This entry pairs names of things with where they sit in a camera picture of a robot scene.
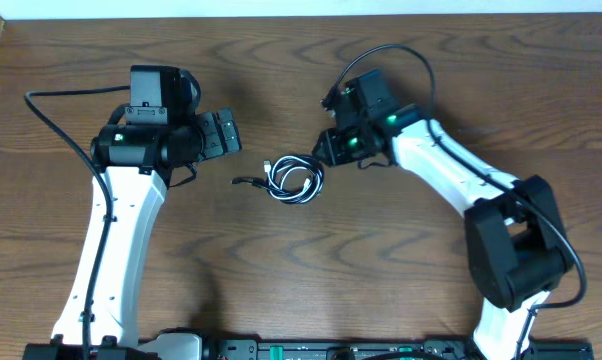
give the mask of wooden table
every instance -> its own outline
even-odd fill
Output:
[[[318,102],[338,72],[388,42],[431,60],[436,117],[454,138],[500,169],[552,184],[590,290],[577,307],[541,313],[534,335],[589,339],[602,359],[602,15],[8,22],[0,42],[0,359],[49,339],[90,211],[88,170],[22,95],[128,84],[132,64],[191,70],[203,88],[200,110],[231,106],[244,144],[168,192],[141,290],[142,336],[175,326],[264,338],[469,334],[481,296],[462,221],[418,178],[329,169],[307,206],[230,185],[262,174],[264,159],[308,153],[333,125]],[[376,66],[404,101],[426,101],[427,77],[414,59],[388,52],[355,73]],[[87,150],[126,100],[37,103]],[[573,272],[552,299],[576,287]]]

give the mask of wooden tabletop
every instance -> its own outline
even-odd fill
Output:
[[[74,280],[91,176],[25,106],[27,90],[129,83],[132,64],[189,69],[200,110],[232,107],[243,151],[168,192],[139,299],[143,337],[207,327],[263,338],[468,335],[481,296],[462,220],[397,168],[328,169],[320,197],[283,205],[234,176],[308,153],[333,126],[319,100],[341,68],[382,43],[413,46],[438,79],[436,118],[488,163],[552,185],[590,288],[542,312],[537,338],[588,339],[602,359],[602,14],[8,22],[0,43],[0,359],[46,342]],[[405,101],[422,66],[370,57]],[[84,149],[126,93],[37,100]],[[177,171],[175,178],[186,176]],[[577,288],[565,276],[551,300]]]

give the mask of white wall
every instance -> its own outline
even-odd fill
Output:
[[[0,0],[5,20],[602,12],[602,0]]]

